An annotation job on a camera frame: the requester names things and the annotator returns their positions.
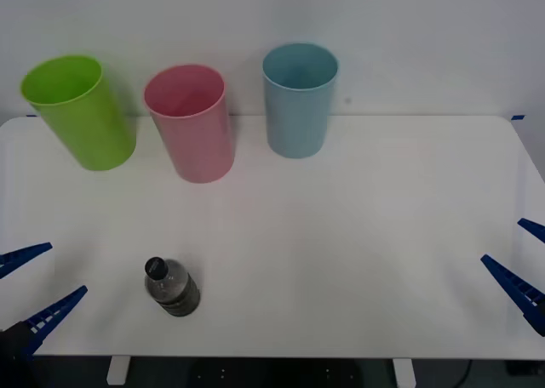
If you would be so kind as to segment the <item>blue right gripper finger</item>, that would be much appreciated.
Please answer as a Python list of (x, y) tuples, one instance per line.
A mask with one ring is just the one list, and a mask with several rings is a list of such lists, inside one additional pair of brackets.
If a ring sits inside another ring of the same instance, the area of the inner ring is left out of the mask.
[(545, 243), (545, 226), (528, 219), (520, 219), (517, 224), (528, 231), (532, 236)]
[(544, 293), (524, 281), (488, 254), (481, 257), (489, 273), (522, 312), (523, 318), (541, 336), (544, 335)]

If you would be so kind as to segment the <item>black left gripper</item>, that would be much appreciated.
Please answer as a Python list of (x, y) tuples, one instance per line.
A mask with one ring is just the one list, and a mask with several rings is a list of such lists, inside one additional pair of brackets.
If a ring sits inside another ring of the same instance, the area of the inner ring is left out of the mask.
[[(50, 242), (44, 242), (1, 254), (0, 278), (5, 278), (52, 248)], [(26, 320), (3, 330), (1, 332), (1, 364), (10, 365), (16, 360), (31, 357), (87, 292), (87, 287), (81, 286)]]

